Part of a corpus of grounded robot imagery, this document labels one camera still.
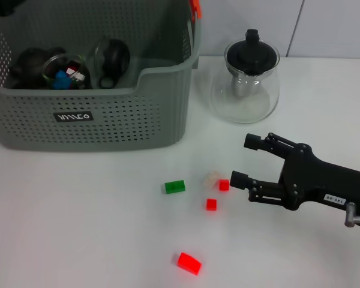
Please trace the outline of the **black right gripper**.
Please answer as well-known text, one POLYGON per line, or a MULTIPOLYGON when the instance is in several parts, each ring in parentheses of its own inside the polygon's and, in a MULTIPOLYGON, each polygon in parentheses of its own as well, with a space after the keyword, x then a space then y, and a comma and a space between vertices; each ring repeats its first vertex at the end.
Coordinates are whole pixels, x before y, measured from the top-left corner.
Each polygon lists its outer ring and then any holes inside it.
POLYGON ((264 139, 248 133, 244 147, 285 159, 280 175, 284 185, 259 181, 233 171, 230 186, 248 190, 250 202, 284 206, 295 211, 304 202, 316 202, 340 210, 353 202, 360 213, 360 172, 318 159, 308 145, 297 144, 274 133, 264 139))

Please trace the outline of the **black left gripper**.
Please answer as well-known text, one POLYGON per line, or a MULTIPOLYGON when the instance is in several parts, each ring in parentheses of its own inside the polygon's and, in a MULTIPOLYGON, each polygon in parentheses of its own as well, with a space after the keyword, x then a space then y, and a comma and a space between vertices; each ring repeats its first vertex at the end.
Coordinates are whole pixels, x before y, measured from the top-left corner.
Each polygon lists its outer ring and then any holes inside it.
POLYGON ((0 0, 0 17, 6 17, 14 13, 15 9, 25 0, 0 0))

